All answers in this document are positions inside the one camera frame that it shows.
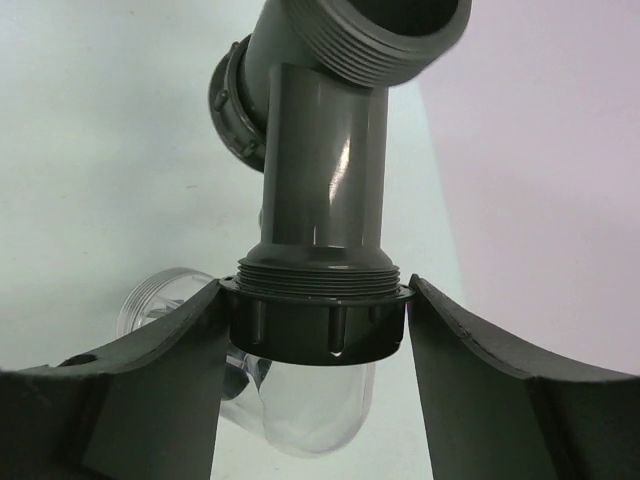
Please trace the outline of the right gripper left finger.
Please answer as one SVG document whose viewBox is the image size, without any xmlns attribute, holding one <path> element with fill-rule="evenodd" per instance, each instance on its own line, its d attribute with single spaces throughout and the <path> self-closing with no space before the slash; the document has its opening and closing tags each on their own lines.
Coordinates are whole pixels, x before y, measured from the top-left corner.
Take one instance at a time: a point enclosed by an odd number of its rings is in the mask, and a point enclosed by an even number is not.
<svg viewBox="0 0 640 480">
<path fill-rule="evenodd" d="M 5 479 L 206 479 L 228 326 L 211 283 L 150 324 L 56 367 L 1 375 Z"/>
</svg>

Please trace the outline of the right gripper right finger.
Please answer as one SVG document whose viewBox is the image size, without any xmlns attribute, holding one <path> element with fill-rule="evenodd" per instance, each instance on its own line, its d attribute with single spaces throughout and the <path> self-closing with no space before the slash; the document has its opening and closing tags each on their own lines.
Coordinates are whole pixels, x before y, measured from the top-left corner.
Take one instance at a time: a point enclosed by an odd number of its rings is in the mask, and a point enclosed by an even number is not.
<svg viewBox="0 0 640 480">
<path fill-rule="evenodd" d="M 437 479 L 635 479 L 639 380 L 535 346 L 413 276 L 409 329 Z"/>
</svg>

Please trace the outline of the clear plastic threaded connector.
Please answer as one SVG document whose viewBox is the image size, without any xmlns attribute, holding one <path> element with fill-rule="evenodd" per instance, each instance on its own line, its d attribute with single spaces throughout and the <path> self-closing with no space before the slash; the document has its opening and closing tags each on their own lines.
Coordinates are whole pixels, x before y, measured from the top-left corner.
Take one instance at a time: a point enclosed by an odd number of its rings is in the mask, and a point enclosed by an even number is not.
<svg viewBox="0 0 640 480">
<path fill-rule="evenodd" d="M 117 320 L 125 336 L 189 300 L 213 277 L 190 268 L 163 270 L 139 283 Z M 350 443 L 368 417 L 375 365 L 312 367 L 274 362 L 230 345 L 220 415 L 297 457 L 318 457 Z"/>
</svg>

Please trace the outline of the dark grey pipe fitting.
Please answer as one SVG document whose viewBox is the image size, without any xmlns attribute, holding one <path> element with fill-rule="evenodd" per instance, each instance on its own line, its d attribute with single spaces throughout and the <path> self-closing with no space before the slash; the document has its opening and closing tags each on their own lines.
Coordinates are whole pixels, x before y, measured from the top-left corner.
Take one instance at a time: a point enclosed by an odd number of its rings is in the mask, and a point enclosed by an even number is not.
<svg viewBox="0 0 640 480">
<path fill-rule="evenodd" d="M 209 86 L 227 149 L 263 176 L 261 237 L 223 281 L 230 339 L 274 361 L 395 353 L 412 291 L 381 247 L 389 91 L 462 37 L 468 1 L 268 1 Z"/>
</svg>

